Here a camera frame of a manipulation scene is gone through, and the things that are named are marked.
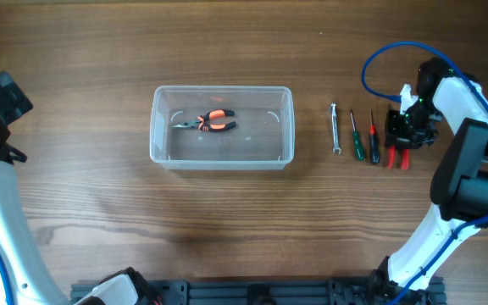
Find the red handled cutting pliers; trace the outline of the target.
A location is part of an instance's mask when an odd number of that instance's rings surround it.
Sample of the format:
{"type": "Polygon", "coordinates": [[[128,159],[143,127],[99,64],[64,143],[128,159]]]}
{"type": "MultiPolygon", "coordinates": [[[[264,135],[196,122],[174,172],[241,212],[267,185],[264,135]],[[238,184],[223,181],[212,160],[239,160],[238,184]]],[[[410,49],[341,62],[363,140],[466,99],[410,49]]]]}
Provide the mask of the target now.
{"type": "Polygon", "coordinates": [[[396,146],[389,146],[387,148],[387,163],[386,168],[393,169],[395,167],[395,162],[398,160],[398,157],[401,158],[400,161],[400,168],[402,170],[408,170],[410,168],[410,150],[409,149],[401,149],[397,148],[396,146]]]}

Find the clear plastic container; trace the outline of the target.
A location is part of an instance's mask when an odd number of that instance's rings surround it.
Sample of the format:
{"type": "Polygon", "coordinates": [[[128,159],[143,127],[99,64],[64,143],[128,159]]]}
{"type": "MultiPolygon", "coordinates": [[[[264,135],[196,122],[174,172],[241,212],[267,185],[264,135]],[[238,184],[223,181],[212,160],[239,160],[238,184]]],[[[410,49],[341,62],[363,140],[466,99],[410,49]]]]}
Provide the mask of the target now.
{"type": "Polygon", "coordinates": [[[166,169],[283,169],[294,158],[295,114],[285,86],[160,86],[150,157],[166,169]]]}

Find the orange black needle-nose pliers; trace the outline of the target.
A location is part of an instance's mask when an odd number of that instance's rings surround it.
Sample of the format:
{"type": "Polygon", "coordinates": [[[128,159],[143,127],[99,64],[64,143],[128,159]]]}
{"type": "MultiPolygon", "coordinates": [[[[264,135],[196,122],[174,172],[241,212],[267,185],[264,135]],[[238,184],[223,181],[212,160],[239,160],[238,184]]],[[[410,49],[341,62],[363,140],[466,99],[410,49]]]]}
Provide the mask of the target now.
{"type": "Polygon", "coordinates": [[[229,123],[224,124],[212,124],[211,121],[213,119],[219,118],[226,118],[226,117],[234,117],[235,112],[229,109],[217,109],[205,113],[203,115],[199,115],[196,119],[192,119],[189,121],[181,122],[176,125],[171,125],[171,128],[176,129],[189,129],[189,130],[199,130],[204,132],[222,132],[228,131],[231,129],[236,128],[236,122],[231,121],[229,123]]]}

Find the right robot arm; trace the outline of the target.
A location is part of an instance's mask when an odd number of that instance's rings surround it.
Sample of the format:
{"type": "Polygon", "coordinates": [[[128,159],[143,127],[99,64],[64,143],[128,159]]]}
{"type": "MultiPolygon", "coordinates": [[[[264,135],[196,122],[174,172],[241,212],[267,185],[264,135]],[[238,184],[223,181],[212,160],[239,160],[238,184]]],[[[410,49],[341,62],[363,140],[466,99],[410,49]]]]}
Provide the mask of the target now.
{"type": "Polygon", "coordinates": [[[468,238],[488,227],[488,102],[472,76],[443,58],[419,66],[417,92],[405,85],[401,107],[385,120],[387,165],[397,156],[432,144],[435,123],[445,120],[454,135],[430,185],[430,208],[408,241],[372,271],[370,304],[433,304],[431,279],[468,238]]]}

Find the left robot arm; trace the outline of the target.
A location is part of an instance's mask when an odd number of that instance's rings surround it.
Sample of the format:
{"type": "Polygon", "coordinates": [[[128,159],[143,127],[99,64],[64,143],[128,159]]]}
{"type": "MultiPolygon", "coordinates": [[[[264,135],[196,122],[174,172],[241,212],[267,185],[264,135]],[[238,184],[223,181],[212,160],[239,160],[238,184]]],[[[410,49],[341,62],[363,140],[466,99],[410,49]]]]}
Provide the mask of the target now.
{"type": "Polygon", "coordinates": [[[69,304],[44,264],[23,213],[14,165],[28,158],[8,144],[9,125],[32,108],[10,74],[0,72],[0,304],[69,304]]]}

